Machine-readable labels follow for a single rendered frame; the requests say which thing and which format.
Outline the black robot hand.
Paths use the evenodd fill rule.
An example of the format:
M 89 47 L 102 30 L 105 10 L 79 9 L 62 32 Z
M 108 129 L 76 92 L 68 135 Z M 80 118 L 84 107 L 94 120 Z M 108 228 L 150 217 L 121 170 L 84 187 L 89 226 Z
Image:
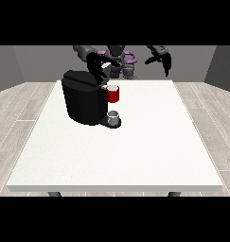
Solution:
M 150 64 L 155 61 L 161 62 L 163 64 L 165 75 L 168 76 L 169 70 L 171 69 L 171 55 L 169 53 L 163 55 L 155 55 L 148 58 L 145 63 Z
M 95 77 L 98 84 L 101 84 L 106 75 L 103 73 L 103 68 L 101 64 L 103 62 L 109 62 L 114 67 L 119 67 L 120 64 L 115 60 L 112 60 L 108 57 L 101 56 L 95 52 L 91 52 L 86 56 L 87 68 L 89 72 Z

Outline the red pod holder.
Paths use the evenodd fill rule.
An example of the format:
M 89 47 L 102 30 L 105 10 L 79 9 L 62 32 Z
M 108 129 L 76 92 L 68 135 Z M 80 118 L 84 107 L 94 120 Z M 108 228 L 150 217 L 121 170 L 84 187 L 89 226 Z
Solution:
M 110 103 L 116 103 L 119 100 L 119 87 L 116 85 L 109 85 L 106 88 L 107 101 Z

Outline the black coffee machine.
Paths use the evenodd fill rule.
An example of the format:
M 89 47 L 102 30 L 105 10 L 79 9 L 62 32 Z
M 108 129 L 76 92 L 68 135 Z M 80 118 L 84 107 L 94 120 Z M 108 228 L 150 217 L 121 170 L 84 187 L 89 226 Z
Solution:
M 82 125 L 103 125 L 110 129 L 121 126 L 118 116 L 108 116 L 107 91 L 86 71 L 67 71 L 62 78 L 62 90 L 68 115 Z

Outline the small grey cup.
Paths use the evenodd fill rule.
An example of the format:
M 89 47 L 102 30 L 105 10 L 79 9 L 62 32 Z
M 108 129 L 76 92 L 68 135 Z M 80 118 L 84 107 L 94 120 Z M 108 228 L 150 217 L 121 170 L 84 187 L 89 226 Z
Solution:
M 109 111 L 107 113 L 108 124 L 111 126 L 115 126 L 119 122 L 119 114 L 117 111 Z

